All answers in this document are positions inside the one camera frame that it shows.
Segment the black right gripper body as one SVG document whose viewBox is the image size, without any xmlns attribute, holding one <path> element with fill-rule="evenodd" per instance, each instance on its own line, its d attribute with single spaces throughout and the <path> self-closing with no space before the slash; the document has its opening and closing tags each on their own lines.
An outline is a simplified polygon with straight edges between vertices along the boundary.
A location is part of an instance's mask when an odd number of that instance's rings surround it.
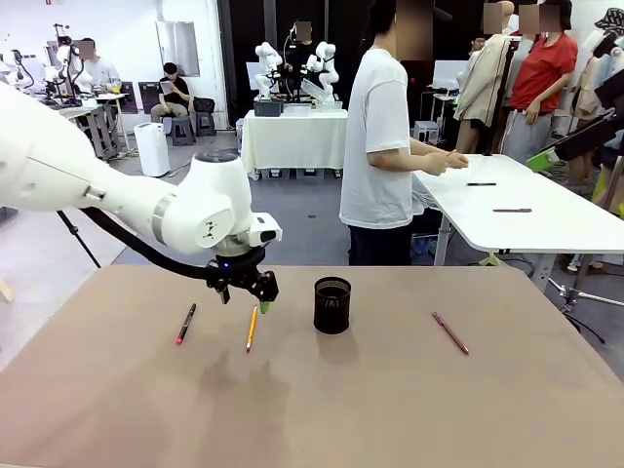
<svg viewBox="0 0 624 468">
<path fill-rule="evenodd" d="M 573 159 L 614 139 L 616 133 L 623 129 L 623 118 L 617 117 L 615 114 L 604 115 L 593 119 L 583 127 L 586 128 L 583 135 L 586 137 L 588 146 L 586 150 L 571 150 Z"/>
</svg>

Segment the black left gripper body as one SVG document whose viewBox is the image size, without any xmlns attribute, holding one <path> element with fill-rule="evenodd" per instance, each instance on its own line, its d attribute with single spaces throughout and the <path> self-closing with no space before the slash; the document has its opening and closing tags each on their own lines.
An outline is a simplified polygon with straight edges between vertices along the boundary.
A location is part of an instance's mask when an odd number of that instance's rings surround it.
<svg viewBox="0 0 624 468">
<path fill-rule="evenodd" d="M 236 256 L 217 255 L 206 266 L 206 284 L 211 289 L 228 286 L 239 289 L 262 289 L 272 284 L 271 272 L 260 272 L 265 259 L 265 248 L 255 247 Z"/>
</svg>

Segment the person's right hand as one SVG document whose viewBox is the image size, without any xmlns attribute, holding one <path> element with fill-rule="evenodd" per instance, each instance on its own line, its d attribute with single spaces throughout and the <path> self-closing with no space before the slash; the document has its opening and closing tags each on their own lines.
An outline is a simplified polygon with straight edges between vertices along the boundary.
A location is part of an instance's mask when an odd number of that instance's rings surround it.
<svg viewBox="0 0 624 468">
<path fill-rule="evenodd" d="M 426 156 L 426 168 L 424 172 L 432 176 L 443 174 L 449 167 L 449 159 L 446 153 L 430 153 Z"/>
</svg>

